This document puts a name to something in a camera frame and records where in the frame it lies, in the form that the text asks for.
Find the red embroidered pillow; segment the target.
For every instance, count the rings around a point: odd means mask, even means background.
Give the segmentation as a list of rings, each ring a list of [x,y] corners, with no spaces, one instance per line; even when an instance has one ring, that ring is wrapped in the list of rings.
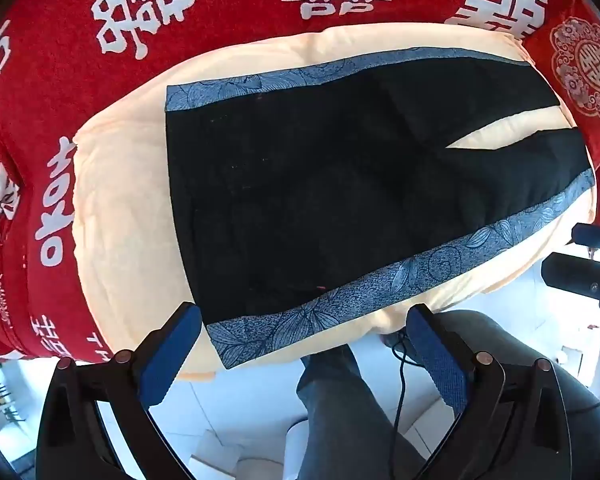
[[[525,39],[524,47],[583,134],[595,170],[600,226],[600,17],[586,0],[573,0]]]

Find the person's grey jeans legs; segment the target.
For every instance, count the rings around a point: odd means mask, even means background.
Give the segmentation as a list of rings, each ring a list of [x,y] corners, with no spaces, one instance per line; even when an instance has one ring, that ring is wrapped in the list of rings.
[[[542,356],[480,312],[446,311],[438,319],[471,351],[490,352],[501,363],[531,365]],[[300,479],[411,479],[419,473],[425,460],[394,432],[349,346],[306,356],[303,364],[297,394],[308,412],[309,439]],[[563,368],[557,377],[568,411],[572,476],[600,479],[597,398]]]

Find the black pants with patterned trim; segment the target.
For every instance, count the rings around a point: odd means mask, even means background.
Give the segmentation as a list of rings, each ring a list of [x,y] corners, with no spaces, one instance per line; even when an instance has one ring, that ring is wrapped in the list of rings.
[[[529,63],[414,47],[172,84],[178,247],[225,367],[442,285],[594,185]]]

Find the red sofa cover with characters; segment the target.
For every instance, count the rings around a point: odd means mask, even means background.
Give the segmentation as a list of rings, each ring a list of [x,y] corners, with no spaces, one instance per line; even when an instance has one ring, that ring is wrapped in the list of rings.
[[[529,50],[572,0],[492,13]],[[71,141],[89,119],[210,51],[353,24],[452,18],[471,0],[0,0],[0,359],[102,361],[143,336],[96,320],[73,255]]]

